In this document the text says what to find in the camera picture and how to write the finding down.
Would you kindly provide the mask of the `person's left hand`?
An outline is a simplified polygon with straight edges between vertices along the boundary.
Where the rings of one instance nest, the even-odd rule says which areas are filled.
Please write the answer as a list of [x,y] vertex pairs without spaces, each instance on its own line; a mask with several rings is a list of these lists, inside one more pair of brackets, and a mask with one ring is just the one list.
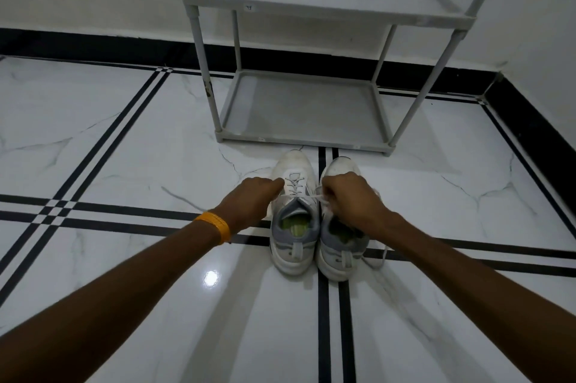
[[252,178],[243,180],[210,211],[219,215],[229,225],[231,234],[254,227],[267,216],[267,210],[257,210],[252,204]]

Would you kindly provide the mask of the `person's right hand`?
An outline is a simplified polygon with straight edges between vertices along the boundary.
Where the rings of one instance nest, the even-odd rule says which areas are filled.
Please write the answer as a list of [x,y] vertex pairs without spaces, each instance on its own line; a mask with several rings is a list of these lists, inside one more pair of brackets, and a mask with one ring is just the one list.
[[338,175],[347,175],[349,182],[346,188],[346,215],[337,217],[349,227],[356,228],[370,237],[378,238],[379,229],[389,210],[364,177],[352,171]]

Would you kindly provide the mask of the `white and grey sneaker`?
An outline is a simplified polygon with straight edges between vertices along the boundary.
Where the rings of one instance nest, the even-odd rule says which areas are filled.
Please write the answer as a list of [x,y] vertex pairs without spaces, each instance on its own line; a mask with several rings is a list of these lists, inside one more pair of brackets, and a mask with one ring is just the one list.
[[299,276],[313,263],[320,234],[318,180],[306,154],[298,149],[284,153],[270,178],[282,183],[270,203],[270,251],[277,269]]
[[321,228],[315,251],[315,262],[321,273],[333,282],[346,282],[355,273],[360,261],[380,269],[386,260],[388,246],[371,241],[363,232],[345,225],[332,211],[317,188],[321,206]]

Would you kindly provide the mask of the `person's right forearm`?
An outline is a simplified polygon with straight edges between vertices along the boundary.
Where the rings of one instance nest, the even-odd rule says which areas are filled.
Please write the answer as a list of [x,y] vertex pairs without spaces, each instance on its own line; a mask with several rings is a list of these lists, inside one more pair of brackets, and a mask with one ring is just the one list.
[[394,212],[358,228],[418,267],[532,383],[576,383],[576,315]]

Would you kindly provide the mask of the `person's left forearm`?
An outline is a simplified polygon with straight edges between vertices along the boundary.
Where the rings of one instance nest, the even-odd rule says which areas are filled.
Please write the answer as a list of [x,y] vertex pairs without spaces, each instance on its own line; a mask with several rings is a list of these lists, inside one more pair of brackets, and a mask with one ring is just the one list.
[[0,337],[0,383],[86,382],[219,242],[193,221],[13,328]]

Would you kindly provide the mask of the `orange wristband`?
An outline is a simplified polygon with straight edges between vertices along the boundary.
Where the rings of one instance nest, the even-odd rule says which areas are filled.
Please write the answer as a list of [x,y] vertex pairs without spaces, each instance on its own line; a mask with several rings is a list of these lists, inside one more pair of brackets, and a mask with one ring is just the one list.
[[218,233],[220,235],[219,245],[230,242],[230,239],[232,237],[230,227],[228,223],[219,215],[211,211],[206,211],[198,215],[194,219],[194,222],[196,221],[208,223],[218,230]]

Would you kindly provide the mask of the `grey two-tier shoe rack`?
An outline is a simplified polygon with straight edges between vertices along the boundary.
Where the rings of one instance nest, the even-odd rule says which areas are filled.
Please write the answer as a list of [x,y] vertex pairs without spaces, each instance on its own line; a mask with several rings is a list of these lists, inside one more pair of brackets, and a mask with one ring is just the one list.
[[[217,142],[333,146],[389,156],[430,93],[477,96],[488,73],[448,68],[485,0],[460,8],[451,0],[182,0]],[[200,27],[199,8],[232,14],[235,71],[218,108]],[[385,24],[376,62],[327,54],[246,49],[239,13],[311,19],[326,24]],[[433,67],[386,61],[398,27],[449,30]]]

